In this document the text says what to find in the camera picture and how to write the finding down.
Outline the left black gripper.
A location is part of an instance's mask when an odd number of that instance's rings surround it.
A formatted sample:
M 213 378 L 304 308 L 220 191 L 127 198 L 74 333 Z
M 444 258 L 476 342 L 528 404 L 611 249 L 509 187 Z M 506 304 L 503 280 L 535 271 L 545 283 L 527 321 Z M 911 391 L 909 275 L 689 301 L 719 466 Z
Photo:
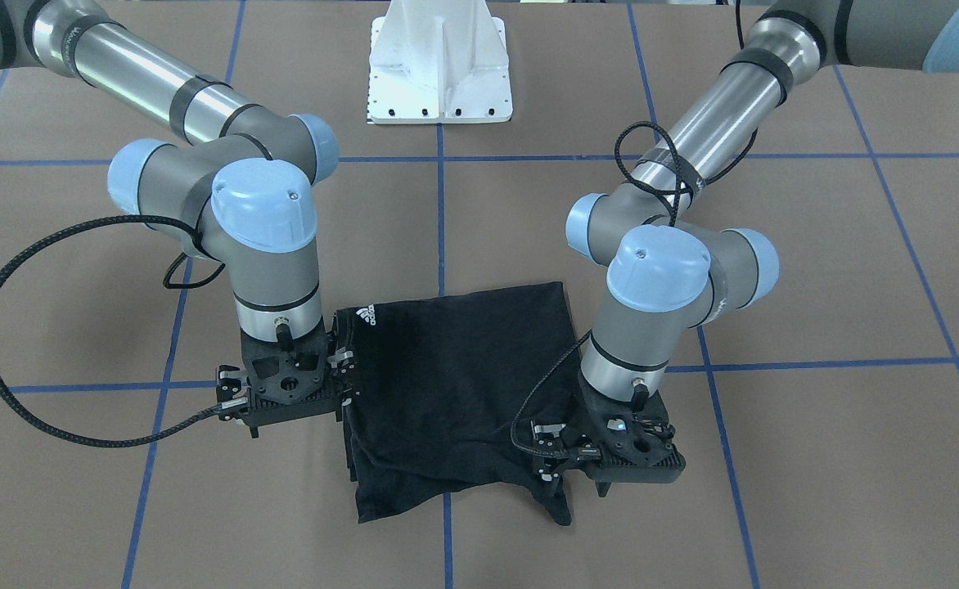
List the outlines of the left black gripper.
M 687 465 L 675 432 L 659 391 L 637 384 L 633 398 L 620 402 L 582 384 L 565 418 L 529 424 L 534 498 L 551 517 L 570 517 L 563 488 L 568 470 L 594 481 L 601 498 L 614 483 L 673 483 Z

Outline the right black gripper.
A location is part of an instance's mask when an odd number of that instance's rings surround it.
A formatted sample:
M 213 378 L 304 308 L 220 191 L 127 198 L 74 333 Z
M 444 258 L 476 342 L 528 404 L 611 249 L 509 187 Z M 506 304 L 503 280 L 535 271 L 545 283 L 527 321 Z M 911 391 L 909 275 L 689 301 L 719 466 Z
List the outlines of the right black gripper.
M 247 425 L 252 438 L 258 438 L 260 426 L 310 416 L 334 413 L 344 421 L 361 395 L 349 314 L 351 309 L 339 309 L 329 332 L 319 323 L 296 339 L 286 326 L 278 326 L 275 342 L 241 330 L 244 368 L 215 369 L 218 418 Z

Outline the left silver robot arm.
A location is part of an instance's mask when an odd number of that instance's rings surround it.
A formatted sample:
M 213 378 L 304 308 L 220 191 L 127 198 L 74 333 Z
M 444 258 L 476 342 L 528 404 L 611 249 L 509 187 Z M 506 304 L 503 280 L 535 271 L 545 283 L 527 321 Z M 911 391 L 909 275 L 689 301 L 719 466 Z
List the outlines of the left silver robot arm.
M 777 284 L 780 258 L 761 232 L 719 232 L 682 216 L 745 156 L 758 127 L 801 83 L 831 65 L 959 72 L 959 1 L 777 1 L 741 39 L 711 89 L 623 182 L 580 198 L 569 246 L 606 268 L 594 326 L 568 351 L 580 362 L 568 414 L 510 426 L 543 498 L 578 469 L 605 496 L 614 483 L 670 483 L 685 469 L 659 384 L 679 339 L 745 309 Z

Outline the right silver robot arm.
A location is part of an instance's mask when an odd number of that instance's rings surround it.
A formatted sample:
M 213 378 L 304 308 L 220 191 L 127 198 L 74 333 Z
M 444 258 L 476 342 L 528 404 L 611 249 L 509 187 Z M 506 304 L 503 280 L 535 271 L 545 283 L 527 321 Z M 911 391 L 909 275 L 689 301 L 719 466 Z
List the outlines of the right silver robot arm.
M 0 70 L 41 67 L 78 79 L 169 128 L 180 145 L 137 139 L 110 161 L 106 186 L 120 213 L 54 232 L 0 271 L 0 290 L 36 254 L 71 237 L 123 224 L 177 240 L 180 255 L 227 273 L 239 321 L 241 366 L 218 366 L 215 404 L 140 438 L 92 438 L 50 425 L 0 374 L 0 398 L 28 425 L 68 443 L 123 448 L 154 443 L 211 417 L 264 425 L 339 413 L 351 354 L 325 329 L 313 187 L 339 163 L 329 124 L 282 117 L 230 83 L 170 56 L 94 1 L 0 1 Z

